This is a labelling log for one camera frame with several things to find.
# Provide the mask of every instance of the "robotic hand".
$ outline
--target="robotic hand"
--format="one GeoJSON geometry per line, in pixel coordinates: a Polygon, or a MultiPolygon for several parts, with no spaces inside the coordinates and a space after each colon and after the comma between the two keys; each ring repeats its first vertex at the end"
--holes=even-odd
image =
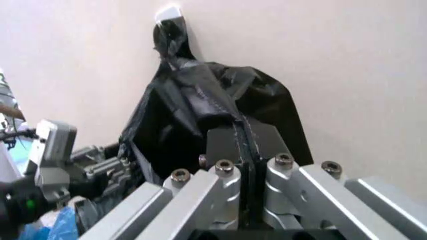
{"type": "Polygon", "coordinates": [[[102,147],[72,154],[77,129],[42,120],[36,128],[24,177],[0,182],[0,236],[17,237],[20,227],[81,196],[89,200],[123,187],[130,176],[126,159],[106,159],[102,147]]]}

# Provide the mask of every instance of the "black plastic bag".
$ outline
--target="black plastic bag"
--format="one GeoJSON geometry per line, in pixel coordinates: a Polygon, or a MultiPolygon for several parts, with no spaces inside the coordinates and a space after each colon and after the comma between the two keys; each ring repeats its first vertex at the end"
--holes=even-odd
{"type": "MultiPolygon", "coordinates": [[[[161,184],[177,168],[194,173],[207,131],[241,126],[249,134],[247,118],[275,126],[298,164],[313,163],[294,101],[280,82],[252,67],[196,60],[183,17],[156,25],[153,37],[161,63],[119,140],[119,157],[137,159],[146,181],[161,184]]],[[[256,155],[255,144],[247,145],[256,155]]]]}

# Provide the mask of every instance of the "hex socket bolt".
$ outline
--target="hex socket bolt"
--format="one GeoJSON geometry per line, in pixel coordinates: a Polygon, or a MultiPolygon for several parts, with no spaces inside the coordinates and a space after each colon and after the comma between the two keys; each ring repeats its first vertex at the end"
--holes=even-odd
{"type": "Polygon", "coordinates": [[[227,177],[233,174],[234,164],[227,159],[221,159],[215,164],[215,173],[220,177],[227,177]]]}
{"type": "Polygon", "coordinates": [[[170,174],[172,185],[182,188],[190,180],[190,172],[185,168],[178,168],[170,174]]]}
{"type": "Polygon", "coordinates": [[[321,168],[325,170],[329,175],[334,179],[340,179],[341,174],[343,173],[343,168],[340,164],[334,161],[324,161],[321,164],[321,168]]]}
{"type": "Polygon", "coordinates": [[[281,169],[290,170],[294,165],[294,159],[287,153],[279,153],[274,157],[274,163],[281,169]]]}

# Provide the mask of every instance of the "wire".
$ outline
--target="wire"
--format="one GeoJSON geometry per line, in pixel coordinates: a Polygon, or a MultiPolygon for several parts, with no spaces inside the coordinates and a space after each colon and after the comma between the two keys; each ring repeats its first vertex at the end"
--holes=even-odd
{"type": "Polygon", "coordinates": [[[0,95],[7,96],[7,97],[9,97],[9,98],[15,99],[15,97],[14,97],[14,96],[11,96],[11,95],[6,94],[6,93],[3,93],[3,92],[0,92],[0,95]]]}
{"type": "MultiPolygon", "coordinates": [[[[15,109],[17,109],[18,107],[18,103],[15,103],[15,105],[13,106],[15,109]]],[[[17,129],[17,123],[15,122],[16,117],[12,118],[12,124],[13,124],[13,129],[15,129],[15,133],[18,131],[17,129]]],[[[22,139],[18,136],[17,137],[19,142],[21,143],[23,149],[25,149],[26,151],[28,151],[28,149],[25,147],[24,143],[22,142],[22,139]]]]}

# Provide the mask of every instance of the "cable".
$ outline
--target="cable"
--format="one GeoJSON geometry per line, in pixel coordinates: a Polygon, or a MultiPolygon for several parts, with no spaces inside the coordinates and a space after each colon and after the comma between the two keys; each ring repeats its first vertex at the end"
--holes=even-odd
{"type": "Polygon", "coordinates": [[[6,93],[3,93],[3,92],[0,92],[0,95],[7,96],[7,97],[9,97],[9,98],[15,99],[15,97],[14,97],[14,96],[11,96],[11,95],[6,94],[6,93]]]}
{"type": "MultiPolygon", "coordinates": [[[[17,109],[18,103],[15,103],[15,105],[13,107],[15,109],[17,109]]],[[[13,129],[15,129],[15,133],[16,133],[18,131],[18,128],[17,128],[17,124],[15,122],[15,119],[16,119],[16,117],[12,118],[12,124],[13,124],[13,129]]],[[[28,149],[25,147],[24,143],[22,142],[22,139],[19,136],[17,138],[18,138],[19,142],[21,143],[23,149],[25,149],[26,151],[28,151],[28,149]]]]}
{"type": "Polygon", "coordinates": [[[27,138],[35,139],[35,138],[37,138],[36,129],[32,128],[32,129],[27,129],[27,130],[23,130],[23,131],[16,131],[16,132],[11,132],[11,133],[5,132],[3,134],[0,134],[0,141],[4,141],[4,140],[10,139],[10,138],[15,138],[18,136],[25,136],[27,138]]]}

